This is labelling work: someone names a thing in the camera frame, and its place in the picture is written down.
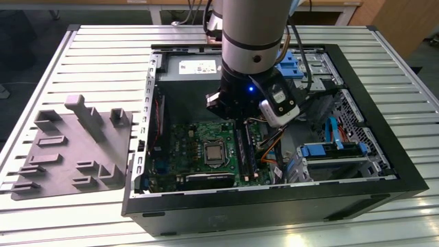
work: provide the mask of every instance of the black case frame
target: black case frame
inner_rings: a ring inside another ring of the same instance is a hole
[[[220,52],[220,45],[153,45],[163,52],[169,48],[205,48]],[[123,216],[144,217],[135,220],[152,235],[215,232],[248,227],[263,227],[353,218],[381,204],[404,199],[428,189],[428,186],[396,139],[369,94],[353,72],[337,45],[313,44],[304,48],[323,48],[345,83],[364,117],[364,127],[372,130],[377,144],[399,179],[356,183],[321,183],[251,191],[228,191],[151,198],[129,198],[129,166]]]

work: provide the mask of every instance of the gray plastic tray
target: gray plastic tray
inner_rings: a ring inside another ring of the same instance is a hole
[[[12,199],[24,200],[120,189],[124,186],[132,113],[98,113],[72,95],[65,107],[74,114],[40,111],[38,127]]]

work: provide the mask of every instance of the cpu socket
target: cpu socket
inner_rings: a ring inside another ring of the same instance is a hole
[[[225,163],[224,142],[204,142],[204,164],[211,168],[217,168]]]

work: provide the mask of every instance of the screw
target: screw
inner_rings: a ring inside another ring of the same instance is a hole
[[[255,63],[259,63],[259,62],[260,62],[260,60],[261,60],[261,57],[260,57],[260,55],[256,55],[256,56],[253,56],[253,62],[255,62]]]

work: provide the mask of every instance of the motherboard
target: motherboard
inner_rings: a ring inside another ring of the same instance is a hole
[[[257,123],[249,124],[249,132],[256,151],[263,139]],[[215,184],[208,184],[217,182],[217,178],[221,183],[231,183],[227,187],[269,184],[268,168],[259,169],[259,177],[247,181],[239,173],[239,166],[232,122],[173,124],[168,159],[155,160],[156,188],[160,192],[187,190],[181,186],[188,181],[195,184],[191,190],[215,188]]]

